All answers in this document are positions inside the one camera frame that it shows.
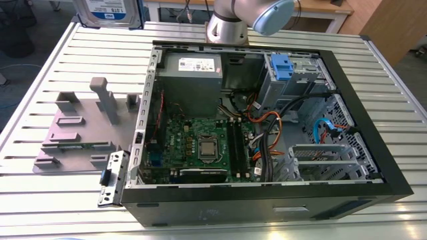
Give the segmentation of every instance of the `gray robot arm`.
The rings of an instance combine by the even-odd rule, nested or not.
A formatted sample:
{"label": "gray robot arm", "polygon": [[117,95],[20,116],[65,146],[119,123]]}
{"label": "gray robot arm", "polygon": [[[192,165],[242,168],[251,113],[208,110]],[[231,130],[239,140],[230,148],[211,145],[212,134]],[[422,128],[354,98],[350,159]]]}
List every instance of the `gray robot arm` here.
{"label": "gray robot arm", "polygon": [[294,0],[216,0],[207,26],[212,43],[242,45],[248,26],[262,35],[276,33],[290,21]]}

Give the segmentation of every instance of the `blue drive bay latch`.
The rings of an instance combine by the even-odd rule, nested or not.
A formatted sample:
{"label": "blue drive bay latch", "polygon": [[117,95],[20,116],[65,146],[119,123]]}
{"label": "blue drive bay latch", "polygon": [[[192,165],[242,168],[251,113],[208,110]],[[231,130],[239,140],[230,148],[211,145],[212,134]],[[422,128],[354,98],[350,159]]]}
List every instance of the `blue drive bay latch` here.
{"label": "blue drive bay latch", "polygon": [[290,60],[288,55],[271,54],[271,65],[278,81],[291,80],[294,74],[294,64]]}

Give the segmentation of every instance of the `case label sticker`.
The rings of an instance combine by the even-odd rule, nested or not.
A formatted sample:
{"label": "case label sticker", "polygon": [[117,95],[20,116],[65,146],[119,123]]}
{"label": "case label sticker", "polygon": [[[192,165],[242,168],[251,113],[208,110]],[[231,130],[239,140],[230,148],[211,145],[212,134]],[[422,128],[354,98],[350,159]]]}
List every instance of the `case label sticker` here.
{"label": "case label sticker", "polygon": [[211,58],[180,58],[179,71],[215,72],[215,61]]}
{"label": "case label sticker", "polygon": [[260,105],[256,101],[254,101],[252,106],[254,106],[256,109],[260,109],[260,108],[262,108],[262,105]]}
{"label": "case label sticker", "polygon": [[255,169],[254,169],[254,174],[255,174],[255,175],[262,175],[262,172],[263,172],[263,169],[259,168],[259,167],[255,167]]}
{"label": "case label sticker", "polygon": [[85,0],[88,10],[100,19],[120,20],[127,15],[124,0]]}

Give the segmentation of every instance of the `metal table surface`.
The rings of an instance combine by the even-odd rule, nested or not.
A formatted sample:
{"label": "metal table surface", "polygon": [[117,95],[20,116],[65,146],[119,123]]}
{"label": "metal table surface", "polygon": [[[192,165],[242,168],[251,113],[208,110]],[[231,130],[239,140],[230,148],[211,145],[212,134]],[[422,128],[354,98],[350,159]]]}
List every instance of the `metal table surface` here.
{"label": "metal table surface", "polygon": [[426,111],[376,48],[359,36],[282,31],[248,33],[251,45],[331,50],[415,194],[326,221],[144,228],[124,208],[97,208],[99,172],[37,175],[33,158],[60,91],[95,98],[107,77],[116,98],[141,93],[152,40],[203,42],[203,25],[148,22],[145,30],[71,23],[0,135],[0,236],[81,239],[427,239]]}

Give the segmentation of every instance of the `metal bracket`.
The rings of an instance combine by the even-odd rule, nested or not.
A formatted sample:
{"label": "metal bracket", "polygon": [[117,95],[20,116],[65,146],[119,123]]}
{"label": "metal bracket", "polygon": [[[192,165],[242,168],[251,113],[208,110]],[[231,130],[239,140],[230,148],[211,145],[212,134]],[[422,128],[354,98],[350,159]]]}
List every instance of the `metal bracket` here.
{"label": "metal bracket", "polygon": [[125,185],[125,177],[129,163],[129,152],[116,151],[109,154],[107,169],[100,175],[100,194],[97,207],[123,207],[120,204],[121,192]]}

